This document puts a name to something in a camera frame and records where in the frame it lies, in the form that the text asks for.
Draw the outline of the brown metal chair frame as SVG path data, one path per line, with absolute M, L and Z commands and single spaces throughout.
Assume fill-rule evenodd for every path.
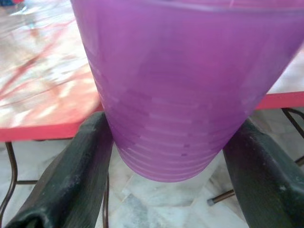
M 35 185 L 37 180 L 18 180 L 18 165 L 13 149 L 12 142 L 5 142 L 6 150 L 9 157 L 10 167 L 11 167 L 11 180 L 9 184 L 9 189 L 0 205 L 0 228 L 3 228 L 3 216 L 7 205 L 14 193 L 15 187 L 17 185 Z M 103 195 L 102 203 L 102 228 L 109 228 L 108 219 L 108 204 L 109 204 L 109 174 L 107 175 L 107 180 L 105 184 L 105 191 Z
M 300 126 L 300 124 L 294 119 L 293 115 L 299 116 L 303 121 L 304 121 L 304 113 L 293 109 L 293 108 L 281 108 L 283 114 L 285 117 L 288 119 L 288 121 L 292 124 L 292 126 L 296 129 L 296 131 L 300 134 L 300 136 L 304 139 L 304 129 Z M 298 158 L 295 163 L 298 166 L 303 166 L 304 165 L 304 156 Z M 230 197 L 235 196 L 235 192 L 233 189 L 226 191 L 216 197 L 210 198 L 207 200 L 207 204 L 209 206 L 213 206 L 223 200 L 226 200 Z

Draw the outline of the purple plastic cup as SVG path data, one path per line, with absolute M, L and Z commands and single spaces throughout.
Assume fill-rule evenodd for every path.
M 202 172 L 304 43 L 304 0 L 70 0 L 122 160 Z

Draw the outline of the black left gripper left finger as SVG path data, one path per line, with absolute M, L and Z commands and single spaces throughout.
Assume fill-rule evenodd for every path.
M 105 113 L 92 114 L 5 228 L 95 228 L 112 146 Z

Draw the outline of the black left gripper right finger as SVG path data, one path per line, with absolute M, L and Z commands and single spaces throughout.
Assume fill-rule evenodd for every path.
M 249 228 L 304 228 L 304 172 L 269 135 L 246 120 L 223 152 Z

